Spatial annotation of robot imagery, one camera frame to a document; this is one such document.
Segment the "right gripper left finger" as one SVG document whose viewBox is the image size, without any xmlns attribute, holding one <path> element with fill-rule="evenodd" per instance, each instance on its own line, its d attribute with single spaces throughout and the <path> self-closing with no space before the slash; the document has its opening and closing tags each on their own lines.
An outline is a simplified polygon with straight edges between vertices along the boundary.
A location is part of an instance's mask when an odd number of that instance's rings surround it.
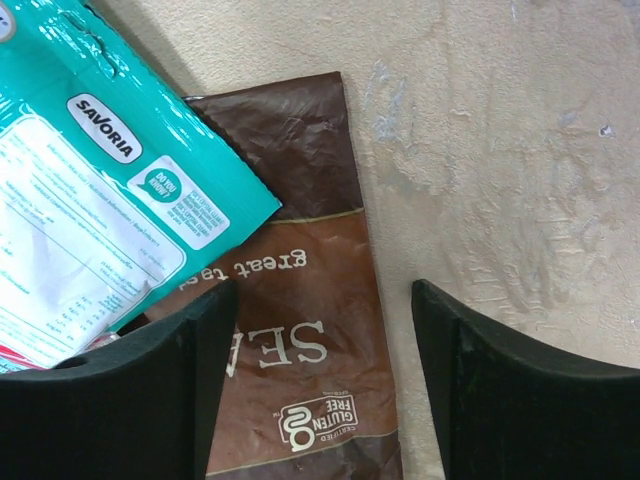
<svg viewBox="0 0 640 480">
<path fill-rule="evenodd" d="M 238 313 L 224 282 L 49 370 L 1 378 L 5 479 L 202 479 Z"/>
</svg>

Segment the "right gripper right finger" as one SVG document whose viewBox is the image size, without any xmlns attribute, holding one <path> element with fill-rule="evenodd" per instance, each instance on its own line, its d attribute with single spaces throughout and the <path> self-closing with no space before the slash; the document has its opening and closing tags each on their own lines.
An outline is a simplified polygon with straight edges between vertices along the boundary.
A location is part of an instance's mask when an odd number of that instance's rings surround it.
<svg viewBox="0 0 640 480">
<path fill-rule="evenodd" d="M 427 280 L 412 318 L 449 479 L 635 479 L 639 372 L 553 347 Z"/>
</svg>

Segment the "brown m&m's bag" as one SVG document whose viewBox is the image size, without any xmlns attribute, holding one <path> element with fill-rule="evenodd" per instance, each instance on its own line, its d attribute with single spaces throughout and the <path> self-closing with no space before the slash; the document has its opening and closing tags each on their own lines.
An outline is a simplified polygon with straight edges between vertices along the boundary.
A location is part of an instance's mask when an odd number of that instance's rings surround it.
<svg viewBox="0 0 640 480">
<path fill-rule="evenodd" d="M 208 477 L 401 478 L 395 384 L 341 75 L 189 103 L 282 204 L 147 312 L 157 321 L 225 280 L 237 285 Z"/>
</svg>

